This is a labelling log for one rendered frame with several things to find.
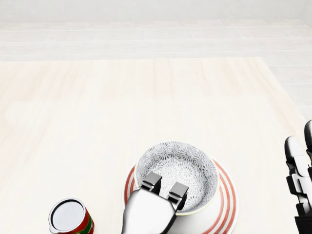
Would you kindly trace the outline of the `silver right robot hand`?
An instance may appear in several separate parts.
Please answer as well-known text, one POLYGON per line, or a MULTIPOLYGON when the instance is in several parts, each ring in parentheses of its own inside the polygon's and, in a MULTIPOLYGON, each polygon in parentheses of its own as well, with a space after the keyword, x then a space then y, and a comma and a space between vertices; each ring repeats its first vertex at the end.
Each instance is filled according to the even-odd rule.
POLYGON ((284 143, 289 168, 286 180, 290 193, 297 196, 299 201, 296 204, 298 216, 295 217, 299 234, 312 234, 312 120, 305 124, 304 135, 311 164, 307 163, 296 138, 289 136, 284 143))

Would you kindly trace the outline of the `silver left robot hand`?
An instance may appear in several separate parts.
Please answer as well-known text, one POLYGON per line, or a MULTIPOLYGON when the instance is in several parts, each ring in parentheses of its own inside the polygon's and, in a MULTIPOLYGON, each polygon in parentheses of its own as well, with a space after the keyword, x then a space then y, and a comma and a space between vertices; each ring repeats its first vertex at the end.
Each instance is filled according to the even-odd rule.
POLYGON ((123 212, 121 234, 167 234, 183 209, 189 187, 176 182, 166 198, 159 195, 162 176, 150 172, 132 192, 123 212))

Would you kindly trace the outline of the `grey floral patterned bowl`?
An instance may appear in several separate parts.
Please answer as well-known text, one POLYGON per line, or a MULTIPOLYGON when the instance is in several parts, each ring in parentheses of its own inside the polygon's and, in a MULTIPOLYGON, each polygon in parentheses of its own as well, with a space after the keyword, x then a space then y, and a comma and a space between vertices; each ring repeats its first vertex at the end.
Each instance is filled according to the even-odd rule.
POLYGON ((185 142, 161 142, 147 149, 135 164, 135 185, 139 187, 150 172, 162 176, 162 197, 167 197, 176 182, 189 188, 185 205, 177 216, 193 215, 206 209, 220 187, 219 170, 212 157, 185 142))

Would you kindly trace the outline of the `white plate with red rings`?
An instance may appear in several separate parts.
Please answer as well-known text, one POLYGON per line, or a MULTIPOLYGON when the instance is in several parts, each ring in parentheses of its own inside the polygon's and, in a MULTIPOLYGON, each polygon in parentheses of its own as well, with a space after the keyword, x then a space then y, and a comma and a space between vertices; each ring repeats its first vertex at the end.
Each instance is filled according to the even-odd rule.
POLYGON ((232 178, 215 161, 220 177, 219 192, 208 208, 178 216, 167 234, 231 234, 238 217, 238 193, 232 178))

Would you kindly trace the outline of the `red and green tin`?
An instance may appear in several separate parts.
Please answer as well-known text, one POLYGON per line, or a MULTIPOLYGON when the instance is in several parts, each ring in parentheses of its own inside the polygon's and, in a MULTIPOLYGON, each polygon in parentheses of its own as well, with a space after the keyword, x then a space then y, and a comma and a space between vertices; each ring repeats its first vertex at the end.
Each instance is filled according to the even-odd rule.
POLYGON ((94 234, 95 224, 83 202, 76 198, 58 202, 48 221, 52 234, 94 234))

